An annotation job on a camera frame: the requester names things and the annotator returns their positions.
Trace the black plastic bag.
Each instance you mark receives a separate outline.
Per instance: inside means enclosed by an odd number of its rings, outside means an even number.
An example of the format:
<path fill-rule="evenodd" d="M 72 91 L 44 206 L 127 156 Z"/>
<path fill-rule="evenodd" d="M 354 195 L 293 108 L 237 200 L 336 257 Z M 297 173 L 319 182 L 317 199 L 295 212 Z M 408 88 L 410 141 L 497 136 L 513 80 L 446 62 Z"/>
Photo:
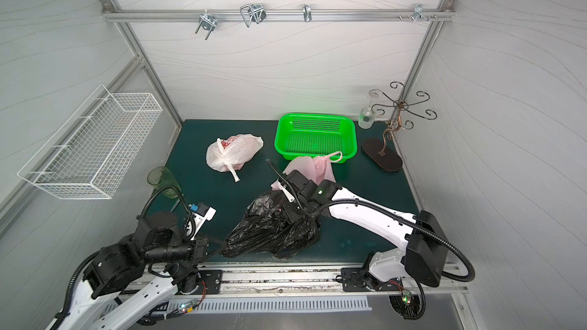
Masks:
<path fill-rule="evenodd" d="M 221 255 L 236 258 L 269 253 L 275 259 L 286 260 L 318 243 L 319 219 L 302 215 L 292 221 L 287 213 L 293 207 L 281 191 L 264 192 L 246 208 L 242 220 L 226 236 Z"/>

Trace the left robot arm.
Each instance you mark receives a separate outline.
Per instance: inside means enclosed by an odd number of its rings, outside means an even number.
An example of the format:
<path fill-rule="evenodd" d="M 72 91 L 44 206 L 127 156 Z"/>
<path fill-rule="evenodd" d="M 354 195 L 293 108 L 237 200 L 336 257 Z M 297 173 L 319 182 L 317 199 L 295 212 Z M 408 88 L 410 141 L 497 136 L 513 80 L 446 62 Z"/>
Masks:
<path fill-rule="evenodd" d="M 187 204 L 174 185 L 153 192 L 136 230 L 92 253 L 67 284 L 64 305 L 50 329 L 127 329 L 176 319 L 217 293 L 221 271 L 199 265 L 226 248 L 199 231 L 216 214 Z"/>

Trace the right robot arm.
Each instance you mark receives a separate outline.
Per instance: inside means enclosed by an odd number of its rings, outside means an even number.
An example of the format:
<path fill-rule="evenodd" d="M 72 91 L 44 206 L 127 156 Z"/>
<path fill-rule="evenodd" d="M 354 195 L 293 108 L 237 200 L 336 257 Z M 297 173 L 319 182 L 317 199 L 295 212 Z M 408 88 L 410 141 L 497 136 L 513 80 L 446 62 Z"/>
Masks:
<path fill-rule="evenodd" d="M 290 221 L 324 215 L 350 222 L 393 244 L 392 250 L 369 254 L 360 268 L 343 268 L 336 280 L 346 291 L 378 292 L 394 287 L 398 293 L 390 298 L 392 309 L 402 319 L 416 321 L 426 311 L 424 287 L 436 288 L 443 278 L 461 283 L 475 279 L 471 261 L 449 242 L 431 212 L 400 212 L 357 196 L 338 183 L 324 180 L 316 184 L 298 170 L 283 173 L 271 160 L 267 164 L 290 202 L 286 209 Z"/>

